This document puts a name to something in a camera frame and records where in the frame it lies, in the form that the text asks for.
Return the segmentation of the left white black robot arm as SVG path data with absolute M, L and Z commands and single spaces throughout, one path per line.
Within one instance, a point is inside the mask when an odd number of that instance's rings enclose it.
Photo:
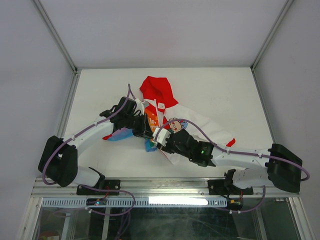
M 51 185 L 67 187 L 77 184 L 87 186 L 93 194 L 107 189 L 106 177 L 92 167 L 78 164 L 79 156 L 96 141 L 129 129 L 135 137 L 151 139 L 153 132 L 145 112 L 147 101 L 122 97 L 117 105 L 99 114 L 96 120 L 69 136 L 51 136 L 44 147 L 38 164 L 42 177 L 50 178 Z

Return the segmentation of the white red rainbow kids jacket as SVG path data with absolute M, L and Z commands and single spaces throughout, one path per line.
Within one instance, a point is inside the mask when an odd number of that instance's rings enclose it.
M 199 126 L 208 137 L 217 144 L 231 147 L 236 139 L 212 119 L 181 105 L 175 98 L 171 85 L 165 77 L 148 76 L 140 86 L 143 100 L 148 102 L 144 112 L 148 116 L 148 123 L 152 131 L 168 121 L 172 121 L 165 128 L 177 133 L 186 130 L 192 137 L 204 140 L 205 137 L 188 122 L 189 120 Z

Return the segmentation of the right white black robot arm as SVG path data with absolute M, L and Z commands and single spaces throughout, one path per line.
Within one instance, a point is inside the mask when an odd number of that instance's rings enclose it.
M 271 148 L 243 150 L 194 139 L 186 130 L 171 133 L 158 148 L 186 157 L 200 167 L 231 167 L 223 187 L 230 194 L 251 187 L 273 186 L 299 193 L 303 161 L 281 144 Z

